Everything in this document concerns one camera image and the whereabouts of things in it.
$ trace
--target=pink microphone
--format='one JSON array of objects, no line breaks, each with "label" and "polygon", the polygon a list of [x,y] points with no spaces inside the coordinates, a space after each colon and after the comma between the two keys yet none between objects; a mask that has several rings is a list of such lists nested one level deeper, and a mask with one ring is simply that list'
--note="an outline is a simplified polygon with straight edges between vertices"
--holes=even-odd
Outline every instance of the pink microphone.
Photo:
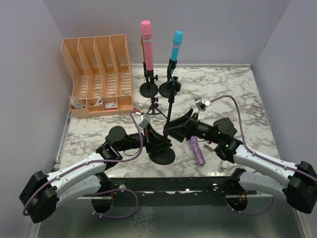
[{"label": "pink microphone", "polygon": [[153,28],[150,21],[141,22],[141,37],[143,39],[145,63],[148,71],[154,69],[152,37]]}]

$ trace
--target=desk organizer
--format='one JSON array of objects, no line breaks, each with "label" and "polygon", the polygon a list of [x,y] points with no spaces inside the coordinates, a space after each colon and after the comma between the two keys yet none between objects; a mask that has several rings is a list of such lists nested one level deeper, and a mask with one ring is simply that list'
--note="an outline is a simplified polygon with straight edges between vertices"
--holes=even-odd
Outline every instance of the desk organizer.
[{"label": "desk organizer", "polygon": [[[70,106],[76,118],[127,114],[133,110],[132,69],[125,35],[64,39],[62,53],[73,81],[72,96],[85,108]],[[102,105],[95,106],[100,95]],[[117,108],[105,110],[105,103]]]}]

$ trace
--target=marble tabletop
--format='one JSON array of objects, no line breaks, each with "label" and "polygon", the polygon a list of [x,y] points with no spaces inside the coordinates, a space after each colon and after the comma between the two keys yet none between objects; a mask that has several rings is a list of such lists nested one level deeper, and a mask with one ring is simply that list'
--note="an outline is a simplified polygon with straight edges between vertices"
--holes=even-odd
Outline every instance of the marble tabletop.
[{"label": "marble tabletop", "polygon": [[[159,86],[166,81],[166,68],[155,68]],[[270,130],[264,107],[250,67],[178,67],[174,74],[182,84],[180,93],[175,97],[172,119],[184,115],[190,108],[197,111],[194,99],[202,97],[211,100],[220,95],[233,96],[241,110],[243,129],[249,146],[270,156],[279,157],[276,144]],[[151,100],[143,98],[139,88],[145,82],[143,67],[133,67],[134,108],[148,110]],[[159,108],[167,115],[168,99],[159,96]],[[230,118],[238,129],[238,117],[234,104],[230,99],[214,102],[202,119],[212,124],[220,118]],[[165,118],[162,115],[151,116],[151,125],[162,134]],[[136,133],[136,128],[129,115],[107,116],[76,119],[70,121],[69,131],[61,157],[60,168],[66,168],[93,153],[101,144],[109,130],[115,126],[123,126],[128,134]],[[235,136],[241,138],[240,131]],[[230,175],[238,165],[230,164],[227,169],[220,168],[222,160],[215,153],[200,143],[206,164],[198,166],[188,141],[180,143],[172,140],[175,161],[170,165],[153,163],[144,149],[139,158],[127,163],[118,163],[107,170],[109,177],[193,177],[193,176],[226,176]],[[134,154],[137,150],[126,151]]]}]

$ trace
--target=gray wall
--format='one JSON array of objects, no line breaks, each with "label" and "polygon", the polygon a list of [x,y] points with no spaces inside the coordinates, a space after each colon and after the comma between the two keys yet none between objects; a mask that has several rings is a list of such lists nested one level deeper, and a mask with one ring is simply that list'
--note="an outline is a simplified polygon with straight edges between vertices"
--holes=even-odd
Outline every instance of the gray wall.
[{"label": "gray wall", "polygon": [[126,34],[143,61],[140,22],[154,28],[155,63],[168,63],[175,30],[179,63],[254,63],[290,0],[44,0],[65,38]]},{"label": "gray wall", "polygon": [[18,196],[30,175],[53,166],[71,79],[62,36],[41,0],[0,4],[0,237],[25,238]]},{"label": "gray wall", "polygon": [[[254,65],[282,159],[317,171],[317,1],[292,0]],[[308,216],[317,237],[317,207]]]}]

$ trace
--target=purple tube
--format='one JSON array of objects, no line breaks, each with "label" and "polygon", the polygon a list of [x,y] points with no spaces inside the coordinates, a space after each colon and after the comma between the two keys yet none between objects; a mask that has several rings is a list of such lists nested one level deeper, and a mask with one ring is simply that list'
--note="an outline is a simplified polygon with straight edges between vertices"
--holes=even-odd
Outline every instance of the purple tube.
[{"label": "purple tube", "polygon": [[197,164],[199,166],[204,165],[206,162],[204,160],[202,151],[200,150],[200,147],[198,145],[197,138],[195,136],[192,136],[192,138],[190,138],[190,140],[189,140],[189,144],[190,144],[190,147],[192,148],[192,150],[194,152]]}]

